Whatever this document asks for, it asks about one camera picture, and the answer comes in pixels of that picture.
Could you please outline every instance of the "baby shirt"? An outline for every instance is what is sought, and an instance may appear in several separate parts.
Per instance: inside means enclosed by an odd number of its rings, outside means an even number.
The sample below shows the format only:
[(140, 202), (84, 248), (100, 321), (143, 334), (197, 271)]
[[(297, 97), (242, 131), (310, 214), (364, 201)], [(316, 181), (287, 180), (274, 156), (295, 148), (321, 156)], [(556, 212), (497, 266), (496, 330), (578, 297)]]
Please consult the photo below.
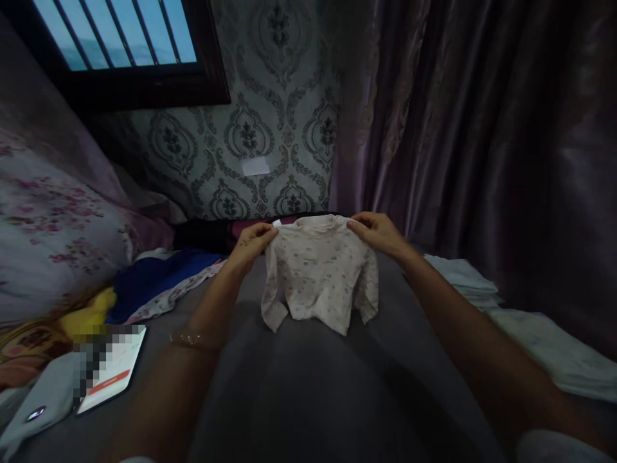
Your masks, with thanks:
[(289, 313), (295, 320), (319, 318), (345, 336), (352, 307), (364, 323), (377, 314), (377, 256), (347, 228), (349, 220), (322, 215), (278, 227), (265, 250), (262, 297), (262, 316), (272, 331)]

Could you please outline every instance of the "shirt sleeve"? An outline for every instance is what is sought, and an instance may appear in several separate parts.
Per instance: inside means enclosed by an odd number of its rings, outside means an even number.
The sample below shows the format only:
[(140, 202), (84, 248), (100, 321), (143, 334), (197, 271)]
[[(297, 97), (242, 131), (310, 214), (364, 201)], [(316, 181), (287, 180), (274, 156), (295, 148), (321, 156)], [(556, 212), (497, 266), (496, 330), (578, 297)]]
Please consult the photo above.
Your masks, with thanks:
[(265, 249), (267, 277), (264, 295), (262, 296), (262, 318), (265, 324), (274, 332), (276, 332), (281, 323), (283, 323), (283, 319), (287, 316), (287, 309), (280, 301), (279, 296), (279, 274), (275, 241), (272, 241)]
[(377, 315), (379, 304), (379, 274), (377, 272), (377, 256), (370, 248), (366, 250), (366, 256), (362, 262), (354, 303), (360, 311), (360, 317), (363, 323), (368, 322)]
[(532, 430), (516, 447), (518, 463), (615, 463), (600, 450), (555, 431)]

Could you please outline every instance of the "white towel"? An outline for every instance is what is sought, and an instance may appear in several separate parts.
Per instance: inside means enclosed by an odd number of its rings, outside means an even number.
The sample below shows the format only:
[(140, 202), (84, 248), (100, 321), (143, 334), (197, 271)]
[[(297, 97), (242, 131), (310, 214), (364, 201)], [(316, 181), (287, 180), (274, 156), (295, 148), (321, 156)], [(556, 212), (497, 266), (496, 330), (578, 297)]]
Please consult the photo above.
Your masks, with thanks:
[(471, 304), (522, 346), (561, 390), (617, 403), (617, 363), (539, 313), (502, 309), (497, 287), (463, 259), (425, 259)]

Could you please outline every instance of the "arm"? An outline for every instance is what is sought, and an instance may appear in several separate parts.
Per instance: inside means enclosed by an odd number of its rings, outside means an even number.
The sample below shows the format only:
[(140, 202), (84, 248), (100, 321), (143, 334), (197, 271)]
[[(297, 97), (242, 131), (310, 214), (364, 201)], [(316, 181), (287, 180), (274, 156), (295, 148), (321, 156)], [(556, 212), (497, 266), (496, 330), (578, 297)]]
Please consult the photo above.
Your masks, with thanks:
[(505, 450), (546, 429), (606, 451), (591, 424), (525, 352), (462, 297), (400, 235), (384, 214), (363, 212), (349, 228), (404, 270), (426, 316)]
[(211, 350), (169, 344), (135, 394), (102, 462), (150, 457), (157, 463), (185, 461), (208, 385), (225, 344), (244, 277), (278, 230), (270, 224), (246, 228), (214, 278), (186, 330), (200, 334)]

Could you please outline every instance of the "person's right hand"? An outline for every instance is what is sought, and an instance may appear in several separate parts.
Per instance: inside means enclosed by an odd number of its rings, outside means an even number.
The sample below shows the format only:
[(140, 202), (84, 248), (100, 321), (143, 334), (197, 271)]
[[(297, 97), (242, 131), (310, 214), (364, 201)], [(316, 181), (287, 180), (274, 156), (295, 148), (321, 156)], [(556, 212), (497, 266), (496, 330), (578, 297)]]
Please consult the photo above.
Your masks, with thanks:
[(401, 257), (411, 247), (386, 214), (361, 212), (352, 219), (357, 222), (347, 222), (347, 228), (369, 246), (392, 258)]

